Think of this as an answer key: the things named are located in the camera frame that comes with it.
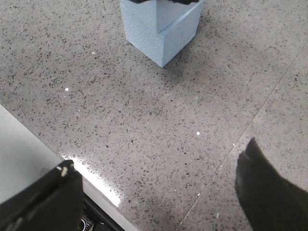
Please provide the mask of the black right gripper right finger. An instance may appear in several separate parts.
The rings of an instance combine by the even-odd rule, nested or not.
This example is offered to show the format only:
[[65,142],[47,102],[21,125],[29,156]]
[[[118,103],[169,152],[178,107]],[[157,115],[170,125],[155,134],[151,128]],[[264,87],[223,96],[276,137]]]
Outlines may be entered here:
[[239,154],[235,190],[254,231],[306,231],[308,193],[282,177],[252,138]]

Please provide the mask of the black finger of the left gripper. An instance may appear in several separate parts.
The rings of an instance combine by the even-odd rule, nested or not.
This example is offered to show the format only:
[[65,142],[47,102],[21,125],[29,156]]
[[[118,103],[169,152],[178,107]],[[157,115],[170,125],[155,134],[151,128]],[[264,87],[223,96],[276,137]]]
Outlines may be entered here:
[[[130,1],[133,2],[133,3],[140,4],[140,3],[143,3],[143,2],[146,2],[146,1],[149,1],[149,0],[130,0]],[[168,0],[168,1],[173,2],[173,3],[180,3],[180,4],[184,4],[184,5],[189,5],[191,3],[199,2],[199,0]]]

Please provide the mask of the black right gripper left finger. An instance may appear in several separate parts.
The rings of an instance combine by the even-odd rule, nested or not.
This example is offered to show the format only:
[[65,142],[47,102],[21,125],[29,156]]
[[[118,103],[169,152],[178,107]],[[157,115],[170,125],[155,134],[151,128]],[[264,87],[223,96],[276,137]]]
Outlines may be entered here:
[[82,175],[72,160],[64,160],[0,205],[0,229],[76,231],[82,214]]

